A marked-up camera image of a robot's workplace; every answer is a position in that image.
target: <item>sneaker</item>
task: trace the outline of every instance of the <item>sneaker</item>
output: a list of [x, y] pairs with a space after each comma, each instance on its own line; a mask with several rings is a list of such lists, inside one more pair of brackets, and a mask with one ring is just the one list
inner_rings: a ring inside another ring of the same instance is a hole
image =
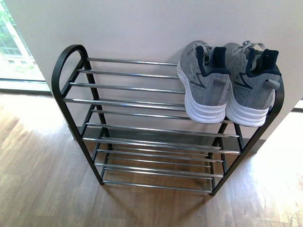
[[225, 50], [194, 41], [181, 55], [177, 73], [185, 87], [185, 110], [196, 122], [212, 124], [225, 118], [230, 86]]
[[[264, 51], [255, 50], [256, 45]], [[279, 52], [250, 41], [243, 46], [229, 43], [225, 47], [226, 66], [231, 71], [226, 116], [235, 123], [259, 127], [265, 122], [274, 90], [280, 87], [281, 73], [276, 66]]]

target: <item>white sole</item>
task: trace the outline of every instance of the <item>white sole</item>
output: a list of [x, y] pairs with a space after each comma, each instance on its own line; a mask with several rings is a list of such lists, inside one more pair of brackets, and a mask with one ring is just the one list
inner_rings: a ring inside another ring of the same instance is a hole
[[228, 92], [228, 102], [226, 106], [226, 116], [232, 122], [248, 127], [262, 126], [266, 120], [268, 109], [257, 110], [245, 107], [237, 103], [230, 82], [230, 90]]
[[216, 124], [224, 120], [226, 104], [220, 106], [208, 106], [197, 103], [191, 95], [189, 80], [181, 69], [180, 62], [177, 65], [177, 75], [185, 87], [185, 110], [189, 118], [203, 124]]

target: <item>shoe upper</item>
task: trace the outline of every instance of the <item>shoe upper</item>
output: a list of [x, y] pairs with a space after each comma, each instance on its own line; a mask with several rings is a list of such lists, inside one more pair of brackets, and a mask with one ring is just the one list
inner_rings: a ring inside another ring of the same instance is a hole
[[233, 95], [237, 103], [253, 109], [267, 109], [273, 92], [280, 86], [281, 73], [276, 66], [278, 51], [257, 51], [250, 41], [243, 46], [230, 43], [226, 47], [226, 66], [231, 71]]
[[194, 41], [183, 51], [180, 66], [198, 104], [226, 103], [230, 72], [225, 66], [225, 50], [225, 47], [212, 48], [203, 41]]

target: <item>metal shoe rack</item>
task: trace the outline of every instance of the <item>metal shoe rack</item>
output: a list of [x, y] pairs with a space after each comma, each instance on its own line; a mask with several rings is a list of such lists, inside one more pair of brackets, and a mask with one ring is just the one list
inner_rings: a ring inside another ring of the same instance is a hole
[[[74, 52], [79, 53], [81, 59], [69, 78], [61, 81], [63, 80], [60, 80], [63, 66]], [[204, 192], [215, 195], [276, 118], [284, 100], [284, 86], [281, 78], [279, 81], [280, 89], [276, 91], [275, 102], [267, 115], [265, 124], [257, 128], [246, 143], [242, 137], [240, 126], [227, 118], [220, 125], [208, 126], [217, 126], [217, 133], [156, 127], [147, 128], [144, 124], [140, 126], [140, 123], [146, 122], [147, 119], [162, 120], [173, 125], [191, 120], [186, 115], [184, 103], [163, 103], [159, 102], [159, 98], [154, 101], [131, 100], [129, 96], [127, 98], [123, 96], [111, 99], [104, 98], [100, 94], [115, 90], [117, 93], [119, 91], [132, 92], [136, 94], [135, 97], [137, 98], [141, 97], [139, 94], [142, 93], [151, 94], [149, 97], [153, 97], [154, 93], [183, 96], [185, 92], [183, 90], [104, 85], [96, 83], [96, 81], [102, 81], [104, 76], [112, 77], [113, 80], [111, 81], [135, 77], [135, 79], [146, 79], [146, 81], [162, 80], [161, 82], [165, 84], [172, 80], [178, 80], [176, 74], [161, 75], [161, 73], [142, 74], [121, 72], [119, 70], [116, 72], [92, 70], [91, 65], [100, 62], [117, 64], [117, 69], [120, 69], [121, 65], [148, 65], [170, 69], [177, 65], [89, 58], [82, 45], [71, 45], [60, 55], [53, 70], [53, 95], [101, 185], [104, 183], [122, 184]], [[79, 82], [79, 78], [81, 78], [80, 80], [85, 78], [87, 82]], [[89, 93], [92, 98], [79, 99], [73, 97], [74, 94], [79, 92], [71, 91], [80, 88], [86, 89], [84, 93]], [[77, 113], [76, 116], [71, 114], [70, 105], [85, 108], [86, 116], [80, 127], [76, 126]], [[97, 118], [99, 122], [92, 121], [93, 118]], [[136, 122], [136, 125], [129, 126], [128, 124], [116, 123], [121, 118], [124, 119], [122, 122]], [[234, 126], [235, 134], [224, 134], [228, 124]], [[224, 149], [224, 141], [229, 139], [235, 141], [239, 149]]]

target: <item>chrome rod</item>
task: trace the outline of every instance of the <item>chrome rod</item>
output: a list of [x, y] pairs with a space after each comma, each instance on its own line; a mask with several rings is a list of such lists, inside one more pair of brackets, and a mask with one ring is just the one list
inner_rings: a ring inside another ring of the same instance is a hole
[[99, 75], [113, 75], [113, 76], [126, 76], [126, 77], [148, 77], [148, 78], [160, 78], [160, 79], [179, 79], [178, 76], [170, 76], [170, 75], [110, 72], [110, 71], [99, 71], [99, 70], [78, 70], [78, 71], [83, 72], [83, 73], [92, 73], [92, 74], [99, 74]]
[[153, 172], [124, 170], [124, 169], [111, 169], [111, 168], [105, 168], [105, 170], [117, 171], [117, 172], [126, 172], [126, 173], [134, 173], [134, 174], [150, 174], [150, 175], [175, 176], [175, 177], [202, 179], [202, 180], [212, 180], [211, 177], [203, 177], [203, 176], [202, 177], [200, 177], [200, 176], [184, 176], [184, 175], [177, 175], [177, 174], [161, 174], [161, 173], [153, 173]]
[[167, 154], [177, 154], [177, 155], [193, 155], [193, 156], [203, 156], [207, 157], [208, 154], [201, 153], [188, 153], [188, 152], [173, 152], [173, 151], [164, 151], [164, 150], [151, 150], [151, 149], [142, 149], [142, 148], [123, 148], [123, 147], [113, 147], [113, 149], [123, 149], [123, 150], [138, 150], [138, 151], [147, 151], [147, 152], [157, 152], [157, 153], [167, 153]]
[[142, 171], [151, 171], [151, 172], [160, 172], [160, 173], [176, 173], [181, 175], [196, 175], [196, 176], [206, 176], [206, 177], [220, 177], [221, 174], [207, 174], [207, 173], [197, 173], [197, 172], [187, 172], [187, 171], [179, 171], [179, 170], [169, 170], [169, 169], [151, 169], [151, 168], [141, 168], [134, 166], [120, 166], [120, 165], [111, 165], [111, 164], [103, 164], [103, 163], [95, 163], [96, 166], [104, 166], [109, 168], [118, 168], [118, 169], [134, 169], [134, 170], [142, 170]]
[[155, 142], [155, 141], [144, 141], [144, 140], [130, 140], [130, 139], [120, 139], [120, 138], [100, 138], [100, 139], [93, 139], [93, 138], [83, 138], [83, 140], [89, 140], [94, 142], [101, 142], [101, 143], [116, 143], [116, 144], [129, 144], [129, 145], [142, 145], [146, 146], [153, 146], [156, 145], [157, 147], [167, 147], [167, 148], [196, 148], [196, 149], [204, 149], [206, 151], [220, 151], [221, 147], [212, 147], [212, 146], [203, 146], [203, 145], [192, 145], [192, 144], [183, 144], [183, 143], [167, 143], [167, 142]]
[[158, 164], [169, 164], [169, 165], [177, 165], [177, 166], [195, 166], [195, 167], [210, 168], [210, 166], [205, 166], [205, 165], [193, 165], [193, 164], [188, 164], [188, 163], [177, 163], [177, 162], [149, 161], [149, 160], [133, 159], [133, 158], [123, 158], [123, 157], [108, 157], [108, 159], [123, 160], [123, 161], [134, 161], [134, 162], [158, 163]]
[[76, 98], [64, 98], [66, 103], [81, 103], [81, 104], [91, 104], [91, 105], [110, 105], [110, 106], [123, 106], [123, 107], [133, 107], [133, 108], [145, 108], [145, 109], [155, 109], [155, 110], [172, 110], [172, 111], [185, 111], [183, 107], [165, 107], [165, 106], [153, 106], [153, 105], [137, 105], [129, 104], [127, 102], [109, 102], [109, 101], [98, 101], [98, 100], [85, 100]]
[[166, 186], [157, 186], [157, 185], [139, 184], [139, 183], [126, 183], [126, 182], [118, 182], [118, 181], [103, 181], [103, 182], [112, 183], [112, 184], [130, 185], [130, 186], [149, 187], [149, 188], [162, 188], [162, 189], [173, 189], [173, 190], [179, 190], [179, 191], [202, 192], [202, 193], [208, 193], [208, 194], [212, 193], [212, 191], [200, 190], [200, 189], [166, 187]]
[[97, 123], [86, 123], [86, 125], [89, 126], [89, 127], [92, 127], [92, 128], [103, 128], [104, 127], [104, 128], [108, 128], [108, 129], [167, 132], [167, 133], [194, 135], [194, 136], [231, 137], [231, 138], [238, 138], [239, 137], [239, 135], [228, 135], [228, 134], [219, 134], [219, 133], [206, 133], [206, 132], [180, 131], [180, 130], [167, 130], [167, 129], [137, 128], [137, 127], [127, 127], [127, 126], [97, 124]]
[[136, 104], [147, 104], [147, 105], [180, 106], [180, 107], [185, 108], [184, 104], [175, 104], [175, 103], [158, 103], [158, 102], [134, 101], [134, 100], [114, 100], [114, 99], [108, 99], [108, 98], [100, 98], [99, 101], [136, 103]]
[[170, 159], [180, 159], [180, 160], [192, 160], [199, 162], [223, 162], [222, 160], [208, 159], [208, 158], [193, 158], [193, 157], [181, 157], [181, 156], [170, 156], [170, 155], [155, 155], [155, 154], [146, 154], [146, 153], [134, 153], [134, 152], [125, 152], [118, 150], [103, 150], [97, 149], [98, 152], [105, 152], [108, 154], [119, 154], [119, 155], [133, 155], [133, 156], [145, 156], [145, 157], [160, 157], [160, 158], [170, 158]]
[[183, 90], [162, 90], [162, 89], [154, 89], [154, 88], [124, 87], [124, 86], [99, 85], [99, 84], [76, 83], [76, 82], [70, 82], [69, 84], [76, 87], [93, 87], [93, 88], [128, 90], [128, 91], [149, 91], [149, 92], [160, 92], [160, 93], [185, 94], [185, 91]]
[[128, 63], [128, 64], [145, 64], [145, 65], [177, 66], [177, 64], [174, 64], [174, 63], [155, 62], [155, 61], [132, 61], [132, 60], [105, 59], [105, 58], [87, 58], [87, 60], [88, 60], [88, 61], [112, 62], [112, 63]]
[[[125, 113], [125, 112], [107, 111], [107, 110], [92, 110], [92, 112], [101, 113], [101, 114], [104, 113], [104, 114], [117, 114], [117, 115], [139, 116], [139, 117], [158, 117], [158, 118], [190, 120], [191, 121], [191, 119], [189, 117], [182, 117], [182, 116], [167, 116], [167, 115], [143, 114], [143, 113]], [[221, 123], [232, 123], [232, 121], [223, 120]]]

